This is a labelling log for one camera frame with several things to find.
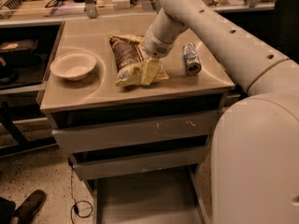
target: snack bag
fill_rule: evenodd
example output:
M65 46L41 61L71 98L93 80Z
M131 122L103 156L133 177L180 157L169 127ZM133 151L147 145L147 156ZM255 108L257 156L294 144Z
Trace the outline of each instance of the snack bag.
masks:
M149 85L168 79L160 61L144 51L143 37L138 35L109 35L118 70L116 86Z

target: shoe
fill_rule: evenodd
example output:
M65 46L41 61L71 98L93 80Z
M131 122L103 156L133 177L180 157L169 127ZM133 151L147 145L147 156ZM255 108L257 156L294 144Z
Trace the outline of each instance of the shoe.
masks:
M39 211L46 200L46 193L43 190L35 190L14 212L10 224L27 224Z

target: can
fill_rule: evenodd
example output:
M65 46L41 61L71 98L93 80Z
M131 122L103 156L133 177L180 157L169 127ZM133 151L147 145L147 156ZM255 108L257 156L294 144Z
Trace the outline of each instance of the can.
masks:
M201 71L202 65L197 56L196 46L193 43L185 44L183 46L183 53L187 75L197 75Z

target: drawer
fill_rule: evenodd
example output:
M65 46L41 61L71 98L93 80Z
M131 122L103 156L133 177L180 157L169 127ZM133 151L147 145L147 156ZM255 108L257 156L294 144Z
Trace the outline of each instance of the drawer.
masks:
M217 110L54 130L67 154L175 140L212 133Z
M203 162L208 153L207 142L204 144L195 139L194 146L181 142L180 147L174 141L161 143L174 148L165 148L157 152L145 152L138 155L123 155L117 158L102 158L98 161L86 161L74 164L73 168L80 180L92 180L104 177L146 173L153 170L199 164Z

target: ceramic bowl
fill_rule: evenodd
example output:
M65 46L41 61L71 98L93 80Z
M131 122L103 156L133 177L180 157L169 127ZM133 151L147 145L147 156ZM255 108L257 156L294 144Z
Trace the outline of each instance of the ceramic bowl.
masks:
M71 81L85 78L96 66L96 57L83 51L69 52L57 57L50 66L56 76Z

